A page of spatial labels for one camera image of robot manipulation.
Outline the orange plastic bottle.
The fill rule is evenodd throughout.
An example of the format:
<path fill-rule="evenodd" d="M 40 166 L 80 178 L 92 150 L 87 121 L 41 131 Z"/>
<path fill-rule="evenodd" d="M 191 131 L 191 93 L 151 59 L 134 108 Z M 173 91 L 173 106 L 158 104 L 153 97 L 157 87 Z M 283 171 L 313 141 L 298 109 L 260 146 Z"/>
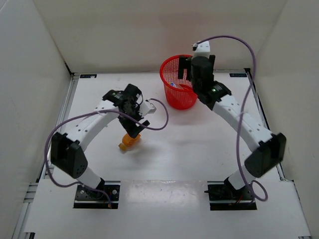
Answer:
<path fill-rule="evenodd" d="M 136 137 L 130 137 L 128 133 L 126 133 L 123 138 L 121 143 L 118 145 L 119 149 L 122 151 L 128 151 L 131 149 L 135 144 L 138 143 L 140 140 L 141 135 L 138 134 Z"/>

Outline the clear bottle blue cap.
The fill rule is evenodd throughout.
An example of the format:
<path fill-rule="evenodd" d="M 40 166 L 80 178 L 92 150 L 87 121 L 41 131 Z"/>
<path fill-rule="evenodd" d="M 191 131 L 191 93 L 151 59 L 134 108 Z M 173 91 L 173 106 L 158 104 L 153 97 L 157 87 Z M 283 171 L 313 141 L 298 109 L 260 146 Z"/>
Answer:
<path fill-rule="evenodd" d="M 172 87 L 175 91 L 180 91 L 180 92 L 191 92 L 192 89 L 184 84 L 180 83 L 175 83 L 175 82 L 170 82 L 169 86 Z"/>

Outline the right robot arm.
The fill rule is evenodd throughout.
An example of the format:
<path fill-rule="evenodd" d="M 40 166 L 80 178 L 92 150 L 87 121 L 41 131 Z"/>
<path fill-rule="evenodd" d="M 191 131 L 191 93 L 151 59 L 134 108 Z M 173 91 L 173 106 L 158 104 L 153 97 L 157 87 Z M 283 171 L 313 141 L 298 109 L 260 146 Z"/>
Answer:
<path fill-rule="evenodd" d="M 198 99 L 210 110 L 222 117 L 247 144 L 251 154 L 239 165 L 239 169 L 224 181 L 224 194 L 229 199 L 237 198 L 242 189 L 256 178 L 282 162 L 286 147 L 286 137 L 274 134 L 244 112 L 231 91 L 214 80 L 215 57 L 180 56 L 178 77 L 186 71 L 186 78 Z"/>

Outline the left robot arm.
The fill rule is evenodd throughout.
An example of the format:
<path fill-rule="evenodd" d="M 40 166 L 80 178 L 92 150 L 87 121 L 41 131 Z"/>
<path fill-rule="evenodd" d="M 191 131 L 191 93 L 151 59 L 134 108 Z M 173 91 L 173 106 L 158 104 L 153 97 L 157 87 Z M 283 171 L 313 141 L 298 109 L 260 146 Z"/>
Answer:
<path fill-rule="evenodd" d="M 149 121 L 141 126 L 136 123 L 147 114 L 156 111 L 155 106 L 142 99 L 141 90 L 128 84 L 123 91 L 110 90 L 95 107 L 95 114 L 84 117 L 75 127 L 60 134 L 55 133 L 51 139 L 51 163 L 73 179 L 85 185 L 84 191 L 93 199 L 104 196 L 105 181 L 88 166 L 84 154 L 89 143 L 107 125 L 118 119 L 131 138 L 136 138 Z"/>

